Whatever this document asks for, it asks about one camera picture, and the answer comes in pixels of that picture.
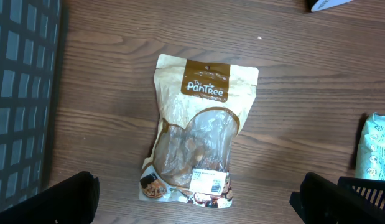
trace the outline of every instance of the wood grain surface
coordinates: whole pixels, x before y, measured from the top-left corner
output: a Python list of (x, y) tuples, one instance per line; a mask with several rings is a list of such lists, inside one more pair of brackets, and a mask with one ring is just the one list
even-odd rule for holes
[[(302, 223), (291, 192), (307, 172), (354, 176), (359, 122), (385, 114), (383, 0), (313, 14), (304, 0), (66, 2), (50, 184), (82, 170), (99, 177), (94, 223)], [(138, 201), (163, 53), (259, 69), (257, 98), (232, 145), (231, 208)]]

